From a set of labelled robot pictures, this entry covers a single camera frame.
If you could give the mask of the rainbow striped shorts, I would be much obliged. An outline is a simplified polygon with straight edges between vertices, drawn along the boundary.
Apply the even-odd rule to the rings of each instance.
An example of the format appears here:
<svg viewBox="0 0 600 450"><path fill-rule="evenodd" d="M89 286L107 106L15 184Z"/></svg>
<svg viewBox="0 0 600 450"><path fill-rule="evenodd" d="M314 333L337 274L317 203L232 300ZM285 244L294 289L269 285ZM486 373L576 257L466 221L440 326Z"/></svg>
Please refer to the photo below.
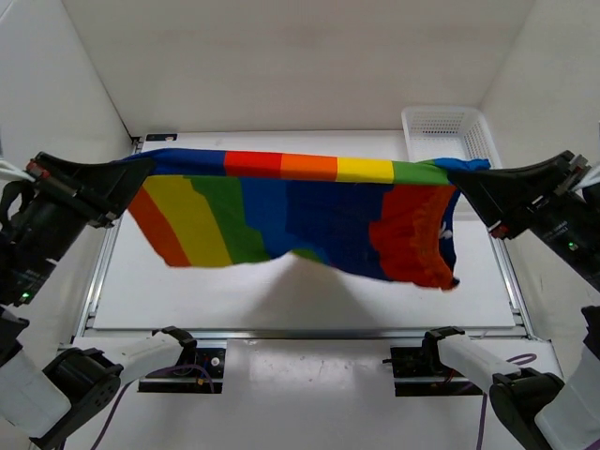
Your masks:
<svg viewBox="0 0 600 450"><path fill-rule="evenodd" d="M420 162L162 148L128 211L171 267L221 268L292 253L423 288L458 285L451 173L485 159Z"/></svg>

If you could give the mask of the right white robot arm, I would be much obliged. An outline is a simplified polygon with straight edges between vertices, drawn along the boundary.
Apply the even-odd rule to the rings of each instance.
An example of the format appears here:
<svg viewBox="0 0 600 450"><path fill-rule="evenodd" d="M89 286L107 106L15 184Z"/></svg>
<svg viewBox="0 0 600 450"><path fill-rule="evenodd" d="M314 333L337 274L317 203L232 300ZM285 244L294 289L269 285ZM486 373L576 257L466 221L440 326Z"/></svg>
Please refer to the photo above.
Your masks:
<svg viewBox="0 0 600 450"><path fill-rule="evenodd" d="M583 156L558 156L517 169L449 172L498 239L531 231L594 289L599 287L599 168ZM599 308L581 310L587 335L567 381L518 367L456 327L428 331L421 363L431 374L452 368L479 388L499 421L525 449L599 446Z"/></svg>

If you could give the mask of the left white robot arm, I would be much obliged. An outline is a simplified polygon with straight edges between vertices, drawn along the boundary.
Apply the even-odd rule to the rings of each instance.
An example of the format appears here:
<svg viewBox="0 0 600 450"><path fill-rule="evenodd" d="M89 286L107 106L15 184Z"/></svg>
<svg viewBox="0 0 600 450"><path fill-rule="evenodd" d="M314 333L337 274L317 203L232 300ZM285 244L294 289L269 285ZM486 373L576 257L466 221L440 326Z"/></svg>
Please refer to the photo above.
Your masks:
<svg viewBox="0 0 600 450"><path fill-rule="evenodd" d="M23 337L30 322L16 312L85 228L114 225L154 168L148 157L84 164L46 153L23 170L1 163L1 416L38 449L59 448L132 382L195 368L197 342L174 326L112 352L58 344L35 351Z"/></svg>

